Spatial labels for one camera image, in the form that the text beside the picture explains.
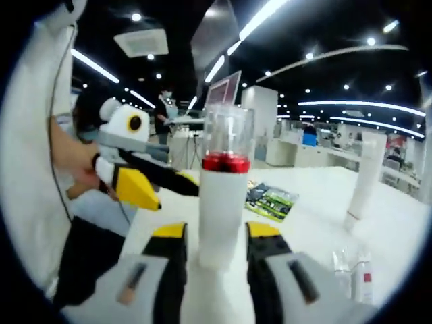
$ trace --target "face mask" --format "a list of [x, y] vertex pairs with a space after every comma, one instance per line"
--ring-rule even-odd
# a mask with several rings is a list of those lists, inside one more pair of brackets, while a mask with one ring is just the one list
[[84, 140], [94, 141], [97, 139], [98, 130], [91, 130], [89, 132], [83, 132], [80, 134], [80, 137]]

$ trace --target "person's arm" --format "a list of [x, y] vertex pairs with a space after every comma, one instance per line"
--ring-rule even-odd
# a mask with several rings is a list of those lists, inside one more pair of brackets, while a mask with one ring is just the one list
[[88, 184], [82, 184], [80, 182], [76, 182], [72, 187], [67, 189], [67, 197], [70, 200], [77, 199], [79, 196], [92, 189], [95, 188], [89, 186]]

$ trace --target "person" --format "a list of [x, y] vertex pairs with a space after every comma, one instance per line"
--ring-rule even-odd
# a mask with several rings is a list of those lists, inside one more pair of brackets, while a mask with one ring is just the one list
[[169, 88], [162, 90], [155, 108], [155, 131], [160, 145], [167, 145], [171, 131], [169, 122], [176, 117], [177, 107], [172, 105], [171, 97], [172, 91]]
[[340, 149], [341, 147], [341, 137], [342, 135], [340, 133], [337, 133], [335, 139], [333, 140], [333, 146], [337, 149]]
[[387, 159], [398, 162], [400, 167], [402, 167], [404, 165], [404, 160], [401, 157], [400, 148], [398, 148], [398, 147], [395, 147], [393, 149], [392, 154], [389, 155], [387, 157]]

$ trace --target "white table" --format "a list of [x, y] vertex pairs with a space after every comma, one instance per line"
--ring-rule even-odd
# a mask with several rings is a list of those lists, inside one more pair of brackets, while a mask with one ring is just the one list
[[[198, 177], [197, 171], [189, 173]], [[365, 245], [372, 254], [374, 303], [381, 306], [416, 260], [429, 228], [429, 207], [385, 184], [376, 183], [372, 188], [371, 200], [365, 207], [364, 219], [349, 235], [342, 229], [342, 221], [356, 177], [357, 173], [342, 167], [253, 169], [250, 179], [266, 181], [296, 192], [300, 197], [283, 223], [273, 222], [246, 209], [243, 220], [261, 221], [278, 227], [293, 251], [304, 251], [331, 271], [333, 250], [347, 248], [348, 251], [355, 252]], [[194, 260], [198, 249], [198, 198], [182, 197], [164, 189], [160, 191], [159, 197], [162, 204], [160, 211], [153, 213], [141, 210], [135, 216], [121, 255], [141, 253], [151, 233], [159, 226], [185, 221], [188, 223], [188, 260]], [[252, 302], [245, 282], [245, 242], [242, 228], [232, 268], [223, 278], [215, 279], [211, 274], [197, 273], [194, 261], [191, 261], [186, 287], [189, 293], [199, 291], [204, 286], [206, 277], [216, 280], [223, 289], [217, 296], [211, 296], [218, 299], [216, 303], [212, 303], [213, 308], [227, 307], [222, 297], [228, 299], [233, 303], [233, 309], [229, 311], [241, 312], [233, 318], [248, 319], [237, 323], [253, 323]], [[203, 307], [204, 301], [197, 297], [198, 292], [195, 294], [195, 299], [188, 297], [187, 300], [192, 299], [191, 304], [197, 303], [196, 305]]]

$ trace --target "white pillar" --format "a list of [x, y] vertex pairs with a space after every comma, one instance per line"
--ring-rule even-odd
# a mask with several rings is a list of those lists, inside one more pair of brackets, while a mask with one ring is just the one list
[[254, 137], [273, 137], [277, 118], [277, 91], [251, 86], [242, 92], [242, 108], [255, 110]]

